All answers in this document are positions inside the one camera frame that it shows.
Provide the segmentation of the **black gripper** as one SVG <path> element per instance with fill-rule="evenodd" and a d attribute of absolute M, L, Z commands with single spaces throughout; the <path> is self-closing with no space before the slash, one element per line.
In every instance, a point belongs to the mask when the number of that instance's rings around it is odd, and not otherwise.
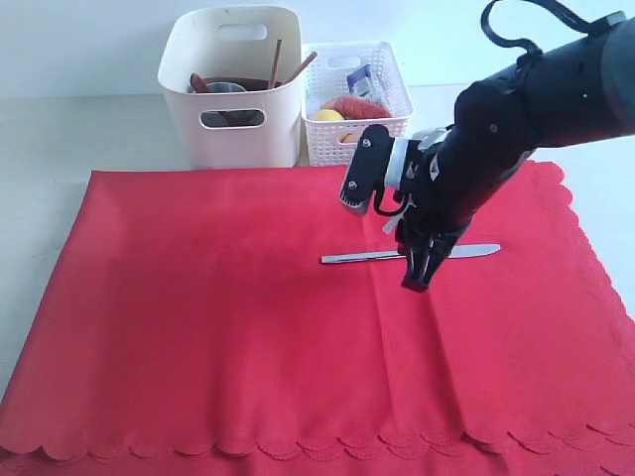
<path fill-rule="evenodd" d="M 396 140 L 396 188 L 406 203 L 396 226 L 407 260 L 401 286 L 425 292 L 471 224 L 475 212 L 531 154 L 519 129 L 453 128 Z"/>

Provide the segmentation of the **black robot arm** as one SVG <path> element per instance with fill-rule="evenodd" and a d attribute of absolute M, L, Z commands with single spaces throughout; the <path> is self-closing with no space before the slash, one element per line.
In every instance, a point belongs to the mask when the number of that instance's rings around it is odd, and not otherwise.
<path fill-rule="evenodd" d="M 634 22 L 625 20 L 472 83 L 443 140 L 414 135 L 395 238 L 403 287 L 425 291 L 475 212 L 538 149 L 634 133 Z"/>

